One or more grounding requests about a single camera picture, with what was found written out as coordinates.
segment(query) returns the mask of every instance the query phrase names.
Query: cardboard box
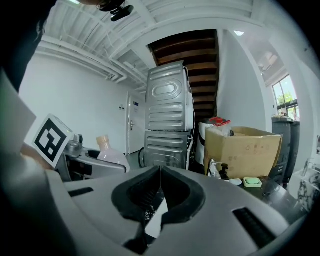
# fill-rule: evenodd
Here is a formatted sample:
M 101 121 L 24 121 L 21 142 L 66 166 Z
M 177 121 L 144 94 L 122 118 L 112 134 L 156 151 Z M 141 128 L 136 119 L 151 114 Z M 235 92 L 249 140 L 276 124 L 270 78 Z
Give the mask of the cardboard box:
M 278 161 L 281 135 L 248 127 L 233 127 L 232 130 L 234 137 L 205 130 L 205 174 L 212 158 L 215 162 L 228 164 L 227 175 L 231 179 L 268 176 Z

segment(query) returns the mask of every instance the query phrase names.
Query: white door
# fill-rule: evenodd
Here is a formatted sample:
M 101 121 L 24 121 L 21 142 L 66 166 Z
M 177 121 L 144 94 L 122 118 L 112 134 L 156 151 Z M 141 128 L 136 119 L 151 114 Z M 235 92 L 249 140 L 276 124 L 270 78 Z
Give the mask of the white door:
M 134 95 L 128 98 L 128 154 L 132 154 L 145 144 L 146 103 Z

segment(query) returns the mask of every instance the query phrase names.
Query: pink bottle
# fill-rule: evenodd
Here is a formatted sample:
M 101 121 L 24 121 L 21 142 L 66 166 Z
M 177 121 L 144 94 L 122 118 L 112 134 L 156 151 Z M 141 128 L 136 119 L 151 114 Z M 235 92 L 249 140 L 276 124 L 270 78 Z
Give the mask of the pink bottle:
M 98 143 L 101 151 L 97 158 L 98 160 L 123 165 L 126 167 L 127 173 L 130 171 L 130 165 L 126 156 L 110 146 L 108 135 L 97 137 L 96 142 Z

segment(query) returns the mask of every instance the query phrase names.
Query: black slot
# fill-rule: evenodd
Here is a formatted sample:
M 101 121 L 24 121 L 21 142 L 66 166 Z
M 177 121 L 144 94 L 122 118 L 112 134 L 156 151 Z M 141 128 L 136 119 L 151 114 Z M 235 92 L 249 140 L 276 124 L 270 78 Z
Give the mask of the black slot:
M 259 248 L 265 247 L 276 238 L 247 208 L 234 210 L 233 214 Z
M 84 194 L 92 192 L 92 191 L 94 191 L 94 190 L 91 187 L 84 187 L 84 188 L 69 191 L 69 195 L 70 195 L 70 197 L 73 198 L 76 196 L 84 195 Z
M 98 151 L 98 150 L 88 150 L 88 153 L 87 153 L 87 154 L 88 154 L 88 156 L 89 156 L 90 158 L 97 159 L 100 153 L 101 153 L 101 152 Z
M 139 206 L 144 212 L 151 210 L 151 204 L 160 188 L 160 172 L 157 171 L 151 176 L 147 176 L 139 183 L 131 186 L 127 191 L 127 196 L 131 202 Z
M 163 166 L 161 181 L 168 206 L 168 212 L 162 215 L 161 228 L 166 224 L 188 222 L 205 204 L 203 188 L 192 179 Z
M 92 176 L 92 165 L 75 161 L 67 155 L 65 156 L 65 158 L 68 163 L 68 169 L 70 173 L 78 173 L 83 176 Z

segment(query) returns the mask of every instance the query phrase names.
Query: green soap dish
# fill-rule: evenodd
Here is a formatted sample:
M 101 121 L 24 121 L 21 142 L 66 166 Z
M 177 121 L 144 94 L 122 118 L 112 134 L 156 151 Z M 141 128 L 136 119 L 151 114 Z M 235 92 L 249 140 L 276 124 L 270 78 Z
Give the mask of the green soap dish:
M 243 178 L 243 185 L 246 188 L 261 188 L 262 182 L 259 178 Z

